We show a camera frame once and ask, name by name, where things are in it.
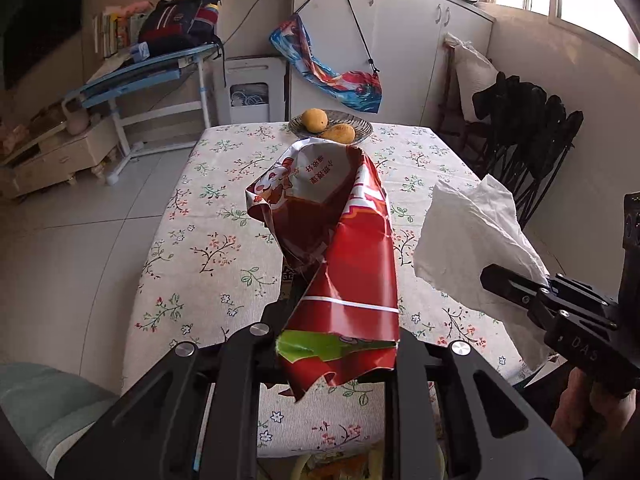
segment silver bolt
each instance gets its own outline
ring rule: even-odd
[[[266,323],[254,323],[249,327],[249,332],[253,335],[265,335],[269,333],[269,325]]]
[[[183,341],[175,346],[174,351],[176,355],[179,355],[180,357],[189,357],[196,351],[196,346],[188,341]]]
[[[451,343],[451,350],[454,354],[469,355],[471,353],[471,346],[464,341],[454,341]]]

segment table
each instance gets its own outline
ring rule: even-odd
[[[207,108],[207,88],[204,84],[204,59],[206,56],[208,57],[214,49],[216,49],[218,54],[220,53],[219,45],[204,44],[194,48],[164,54],[164,56],[151,57],[90,81],[65,96],[65,101],[76,97],[79,98],[84,108],[89,108],[105,101],[109,103],[123,158],[111,173],[106,176],[107,184],[110,186],[115,184],[118,181],[120,172],[135,156],[182,150],[184,148],[192,148],[195,145],[195,142],[176,142],[165,146],[145,149],[143,143],[139,142],[131,147],[127,141],[124,126],[141,123],[158,117],[181,114],[191,110],[202,110],[205,128],[211,126],[209,109]],[[184,70],[193,63],[197,65],[198,78],[200,80],[199,101],[166,106],[126,118],[120,116],[120,111],[116,104],[116,97],[179,79]]]
[[[478,179],[428,128],[373,124],[361,146],[391,204],[400,323],[419,339],[473,345],[511,382],[528,373],[502,324],[416,278],[412,256],[438,179],[459,189]],[[286,123],[205,130],[166,207],[134,302],[123,392],[177,342],[223,342],[260,319],[280,291],[282,254],[249,218],[244,189],[297,140]],[[383,437],[381,384],[318,381],[297,404],[261,386],[258,455],[287,456],[372,444]]]

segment floral tablecloth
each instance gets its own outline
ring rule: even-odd
[[[463,189],[473,173],[428,128],[373,124],[361,146],[388,192],[398,274],[400,323],[424,341],[463,339],[505,378],[526,370],[500,322],[467,310],[416,278],[412,256],[438,179]],[[169,201],[143,268],[124,358],[123,391],[178,341],[207,346],[260,319],[280,292],[282,254],[249,218],[244,189],[297,138],[285,123],[204,131]],[[286,456],[362,446],[384,433],[381,384],[318,381],[297,404],[260,391],[258,455]]]

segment blue desk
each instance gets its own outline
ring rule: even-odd
[[[111,109],[111,117],[118,133],[120,149],[122,150],[122,160],[106,177],[110,185],[118,181],[118,175],[134,156],[151,155],[153,153],[170,152],[183,148],[192,148],[195,142],[179,142],[158,148],[145,149],[143,143],[137,143],[133,147],[129,145],[124,126],[148,121],[158,117],[190,112],[192,110],[202,110],[205,128],[211,127],[209,119],[209,109],[207,108],[207,92],[204,83],[204,59],[219,49],[215,44],[206,44],[187,50],[179,50],[165,54],[164,56],[152,57],[140,63],[126,66],[105,76],[99,77],[86,85],[76,89],[65,96],[65,100],[78,98],[84,108],[108,102]],[[178,105],[158,108],[141,114],[121,117],[116,104],[116,98],[131,92],[149,88],[157,84],[179,79],[183,71],[195,63],[198,68],[200,81],[200,100]]]

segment backpack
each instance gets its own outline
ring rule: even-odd
[[[151,57],[217,43],[215,35],[220,0],[160,0],[140,28],[138,42],[146,41]]]

